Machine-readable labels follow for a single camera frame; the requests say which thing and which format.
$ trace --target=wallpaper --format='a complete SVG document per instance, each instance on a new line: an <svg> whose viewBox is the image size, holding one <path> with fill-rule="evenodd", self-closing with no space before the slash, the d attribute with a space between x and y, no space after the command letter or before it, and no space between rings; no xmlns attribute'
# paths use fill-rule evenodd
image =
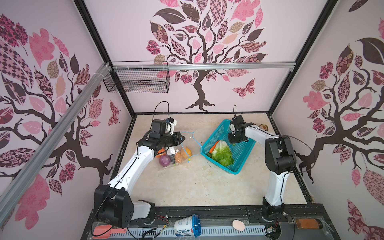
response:
<svg viewBox="0 0 384 240"><path fill-rule="evenodd" d="M286 2L263 0L115 0L88 1L87 6L111 59L151 60L130 63L139 65L294 61L324 3L296 0L285 8ZM300 5L308 5L306 12ZM128 14L116 13L116 6ZM307 21L293 29L289 23L298 16ZM287 72L170 71L168 94L128 93L128 97L137 99L131 101L136 112L152 111L159 99L177 99L178 104L170 104L176 112L231 111L233 104L239 111L266 111ZM166 73L160 71L157 77Z"/></svg>
<svg viewBox="0 0 384 240"><path fill-rule="evenodd" d="M39 1L22 11L18 4L8 3L0 13L1 193L102 64L71 1ZM60 14L35 19L53 8ZM53 233L46 229L59 239L79 238L93 192L109 179L129 121L119 94L98 85L1 227L1 238L49 239Z"/></svg>
<svg viewBox="0 0 384 240"><path fill-rule="evenodd" d="M274 114L341 239L384 239L383 7L340 3Z"/></svg>

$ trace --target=butterfly decal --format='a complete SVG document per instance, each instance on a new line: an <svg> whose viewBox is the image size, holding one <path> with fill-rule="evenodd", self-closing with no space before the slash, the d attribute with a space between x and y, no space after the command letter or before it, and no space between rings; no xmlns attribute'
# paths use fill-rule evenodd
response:
<svg viewBox="0 0 384 240"><path fill-rule="evenodd" d="M109 118L109 121L108 121L108 126L112 125L112 124L117 124L119 122L119 113L120 113L120 110L118 107L115 107L115 104L110 100L109 101L109 105L111 106L111 110L112 110L112 117Z"/></svg>
<svg viewBox="0 0 384 240"><path fill-rule="evenodd" d="M242 97L244 99L244 96L247 95L247 93L253 93L255 94L253 91L255 90L255 88L253 87L253 85L255 85L255 79L252 79L251 81L249 81L249 83L246 85L245 88L234 88L232 90L235 91L235 93L238 93L240 97Z"/></svg>

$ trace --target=green vegetable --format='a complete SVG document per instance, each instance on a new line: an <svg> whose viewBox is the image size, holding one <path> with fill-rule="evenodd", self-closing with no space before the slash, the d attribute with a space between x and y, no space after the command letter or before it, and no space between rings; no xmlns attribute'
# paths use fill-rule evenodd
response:
<svg viewBox="0 0 384 240"><path fill-rule="evenodd" d="M224 167L229 166L234 162L232 152L229 149L227 143L223 140L220 140L216 144L216 147L212 152L212 159L220 163Z"/></svg>

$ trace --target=plastic basket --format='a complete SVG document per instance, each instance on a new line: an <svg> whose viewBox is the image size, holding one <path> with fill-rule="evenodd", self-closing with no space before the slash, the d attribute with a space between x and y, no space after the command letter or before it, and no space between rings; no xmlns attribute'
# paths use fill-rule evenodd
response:
<svg viewBox="0 0 384 240"><path fill-rule="evenodd" d="M235 146L233 146L231 143L229 143L228 140L228 133L229 130L229 124L230 120L225 119L223 120L220 125L217 127L217 129L212 133L212 135L208 138L208 140L203 145L203 153L202 155L214 163L219 168L225 170L226 172L232 173L232 174L239 174L241 168L243 168L243 165L245 161L247 160L249 154L252 151L253 146L255 145L255 140L249 139L249 142L240 142L236 143ZM206 153L209 152L209 150L215 145L215 143L218 140L224 140L227 142L229 148L232 151L232 157L235 160L232 165L229 165L227 167L224 167L220 163L216 162L212 158L208 157Z"/></svg>

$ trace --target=beige table surface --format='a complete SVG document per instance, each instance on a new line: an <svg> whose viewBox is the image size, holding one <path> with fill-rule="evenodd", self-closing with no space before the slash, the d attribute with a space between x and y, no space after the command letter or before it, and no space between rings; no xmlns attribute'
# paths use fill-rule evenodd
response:
<svg viewBox="0 0 384 240"><path fill-rule="evenodd" d="M268 116L263 113L242 114L245 122L265 124L273 131ZM166 115L155 115L165 119ZM175 114L175 131L195 132L203 145L224 119L233 114ZM138 115L125 151L120 170L136 150L136 142L149 130L152 115ZM184 141L193 154L199 152L196 142ZM260 205L267 191L270 171L265 165L265 150L256 143L239 174L223 171L202 155L192 157L190 163L163 168L158 158L151 161L136 182L132 201L143 199L156 206L207 206L207 205ZM293 174L290 174L284 194L285 204L306 204Z"/></svg>

